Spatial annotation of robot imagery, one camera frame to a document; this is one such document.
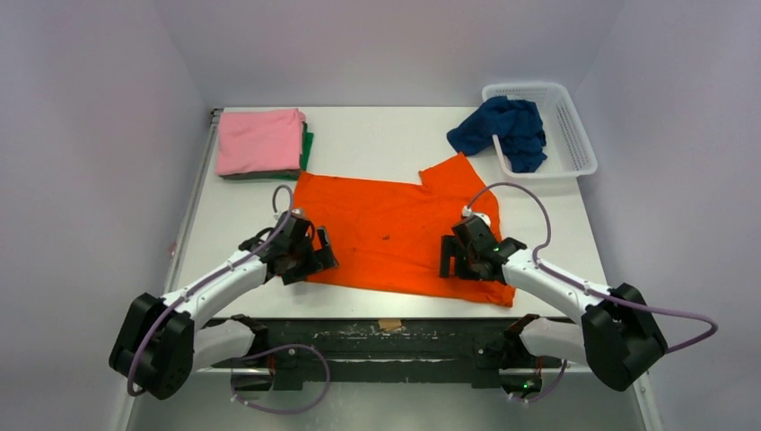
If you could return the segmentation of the orange t shirt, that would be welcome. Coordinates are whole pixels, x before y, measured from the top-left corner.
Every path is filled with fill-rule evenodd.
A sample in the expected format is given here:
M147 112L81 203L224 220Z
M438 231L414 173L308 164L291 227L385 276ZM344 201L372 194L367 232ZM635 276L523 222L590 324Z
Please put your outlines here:
M496 281L439 275L441 239L463 207L491 219L500 232L499 206L469 160L457 154L419 173L417 184L304 173L294 203L328 232L337 268L309 276L311 283L461 299L503 307L515 288Z

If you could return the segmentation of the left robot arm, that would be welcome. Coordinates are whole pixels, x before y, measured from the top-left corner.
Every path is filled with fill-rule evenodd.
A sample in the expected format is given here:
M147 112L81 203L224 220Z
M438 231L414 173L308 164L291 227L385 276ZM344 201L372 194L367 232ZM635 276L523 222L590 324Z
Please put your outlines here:
M175 394L193 373L225 361L262 364L268 329L237 314L220 324L223 308L274 278L290 285L336 268L328 230L295 211L243 241L221 265L162 297L139 295L129 306L109 366L127 379L131 396Z

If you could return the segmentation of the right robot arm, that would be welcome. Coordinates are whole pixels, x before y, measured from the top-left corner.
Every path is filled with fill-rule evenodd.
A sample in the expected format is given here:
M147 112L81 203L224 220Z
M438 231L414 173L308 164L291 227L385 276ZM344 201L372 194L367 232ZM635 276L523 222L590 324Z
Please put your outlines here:
M536 314L514 322L504 332L504 365L551 356L586 365L608 388L624 391L669 349L637 288L585 286L541 263L525 243L497 240L484 215L461 219L442 237L439 275L512 286L564 314L564 322Z

